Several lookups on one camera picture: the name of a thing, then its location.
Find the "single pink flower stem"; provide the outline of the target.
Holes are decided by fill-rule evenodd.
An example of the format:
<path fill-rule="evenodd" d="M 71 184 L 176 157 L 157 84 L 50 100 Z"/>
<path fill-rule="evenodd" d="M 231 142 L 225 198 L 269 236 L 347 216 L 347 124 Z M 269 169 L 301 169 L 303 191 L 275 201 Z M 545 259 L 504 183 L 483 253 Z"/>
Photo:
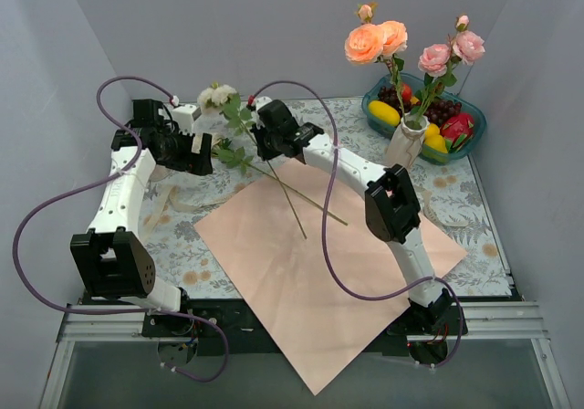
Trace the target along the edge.
<path fill-rule="evenodd" d="M 472 66 L 485 55 L 485 41 L 469 26 L 469 16 L 459 15 L 454 34 L 448 36 L 446 43 L 426 47 L 420 55 L 418 69 L 424 74 L 424 79 L 423 88 L 419 90 L 419 102 L 412 108 L 416 123 L 421 123 L 431 103 L 457 82 L 454 70 L 460 64 Z"/>

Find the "cream ribbon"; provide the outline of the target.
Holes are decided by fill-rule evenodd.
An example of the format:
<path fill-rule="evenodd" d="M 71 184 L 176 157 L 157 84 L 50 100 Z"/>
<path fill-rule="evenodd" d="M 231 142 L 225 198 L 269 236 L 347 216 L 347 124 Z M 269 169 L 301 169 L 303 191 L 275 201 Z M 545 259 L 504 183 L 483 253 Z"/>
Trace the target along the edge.
<path fill-rule="evenodd" d="M 150 218 L 145 223 L 141 230 L 141 238 L 144 240 L 148 240 L 151 236 L 152 232 L 156 228 L 156 225 L 159 224 L 162 218 L 162 214 L 164 211 L 164 206 L 169 204 L 172 209 L 179 213 L 194 213 L 195 211 L 212 206 L 212 205 L 219 205 L 225 202 L 225 199 L 218 199 L 212 201 L 208 204 L 187 204 L 182 202 L 178 196 L 178 187 L 176 185 L 164 185 L 159 193 L 159 196 L 155 200 Z"/>

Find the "white flower stem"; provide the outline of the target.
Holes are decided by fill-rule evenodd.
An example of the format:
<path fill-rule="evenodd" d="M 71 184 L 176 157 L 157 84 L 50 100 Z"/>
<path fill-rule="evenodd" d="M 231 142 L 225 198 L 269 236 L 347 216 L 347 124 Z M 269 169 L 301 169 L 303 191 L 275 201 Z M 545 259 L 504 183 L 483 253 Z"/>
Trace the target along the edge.
<path fill-rule="evenodd" d="M 204 115 L 211 115 L 215 112 L 222 116 L 225 119 L 226 127 L 235 137 L 245 135 L 255 147 L 258 146 L 251 132 L 253 125 L 252 111 L 243 106 L 241 96 L 236 89 L 227 84 L 215 82 L 199 94 L 197 104 Z M 233 140 L 225 137 L 221 137 L 214 145 L 212 153 L 226 167 L 231 169 L 239 168 L 241 174 L 245 174 L 248 169 L 253 169 L 275 180 L 287 200 L 288 207 L 297 222 L 302 237 L 304 239 L 308 238 L 289 193 L 271 162 L 266 163 L 269 171 L 264 172 L 253 165 L 257 157 L 256 154 L 248 152 L 243 145 L 234 147 Z"/>

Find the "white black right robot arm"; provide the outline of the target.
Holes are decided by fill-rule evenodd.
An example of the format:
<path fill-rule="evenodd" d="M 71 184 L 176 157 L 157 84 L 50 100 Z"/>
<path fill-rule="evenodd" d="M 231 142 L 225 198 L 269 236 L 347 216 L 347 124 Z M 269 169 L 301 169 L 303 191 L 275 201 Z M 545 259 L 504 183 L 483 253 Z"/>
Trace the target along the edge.
<path fill-rule="evenodd" d="M 459 300 L 437 277 L 422 242 L 421 207 L 407 170 L 370 163 L 339 145 L 312 123 L 299 124 L 281 100 L 250 98 L 246 109 L 255 117 L 251 132 L 264 160 L 284 155 L 341 181 L 364 202 L 369 231 L 388 246 L 406 283 L 401 292 L 410 301 L 414 326 L 423 333 L 444 330 L 446 313 Z"/>

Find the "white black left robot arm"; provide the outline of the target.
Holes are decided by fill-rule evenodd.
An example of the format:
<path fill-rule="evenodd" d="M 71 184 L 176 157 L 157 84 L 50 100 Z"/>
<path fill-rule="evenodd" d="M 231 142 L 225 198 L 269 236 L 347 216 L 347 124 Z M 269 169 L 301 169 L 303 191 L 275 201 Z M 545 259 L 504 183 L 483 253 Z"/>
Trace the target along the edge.
<path fill-rule="evenodd" d="M 157 277 L 139 234 L 139 217 L 157 166 L 197 176 L 212 173 L 213 137 L 195 132 L 202 113 L 193 104 L 170 110 L 158 100 L 135 100 L 132 107 L 132 119 L 116 131 L 111 143 L 113 179 L 87 232 L 71 238 L 70 251 L 92 298 L 165 310 L 164 327 L 183 336 L 193 328 L 193 312 L 182 305 L 179 288 Z"/>

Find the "pink wrapping paper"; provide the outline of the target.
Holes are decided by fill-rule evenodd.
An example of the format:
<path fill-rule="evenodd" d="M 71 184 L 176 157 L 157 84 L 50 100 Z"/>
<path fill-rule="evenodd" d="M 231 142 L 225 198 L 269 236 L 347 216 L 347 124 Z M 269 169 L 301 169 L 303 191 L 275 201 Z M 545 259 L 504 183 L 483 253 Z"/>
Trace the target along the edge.
<path fill-rule="evenodd" d="M 409 301 L 392 252 L 366 227 L 359 195 L 296 161 L 277 171 L 320 211 L 322 258 L 269 178 L 249 184 L 195 228 L 308 389 L 320 393 Z M 345 226 L 333 230 L 340 251 L 332 256 L 340 257 L 348 285 L 329 253 L 329 218 Z"/>

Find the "pink twin-bloom flower stem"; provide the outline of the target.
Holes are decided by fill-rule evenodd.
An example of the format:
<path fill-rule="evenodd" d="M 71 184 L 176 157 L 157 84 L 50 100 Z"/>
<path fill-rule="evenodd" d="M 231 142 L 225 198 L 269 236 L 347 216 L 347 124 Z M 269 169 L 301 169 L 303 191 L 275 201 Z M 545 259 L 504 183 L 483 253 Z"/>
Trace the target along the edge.
<path fill-rule="evenodd" d="M 404 23 L 396 20 L 374 24 L 376 8 L 375 2 L 358 5 L 355 15 L 360 25 L 349 32 L 345 39 L 345 57 L 353 65 L 384 64 L 396 88 L 399 109 L 405 113 L 401 77 L 404 62 L 400 54 L 407 49 L 407 28 Z"/>

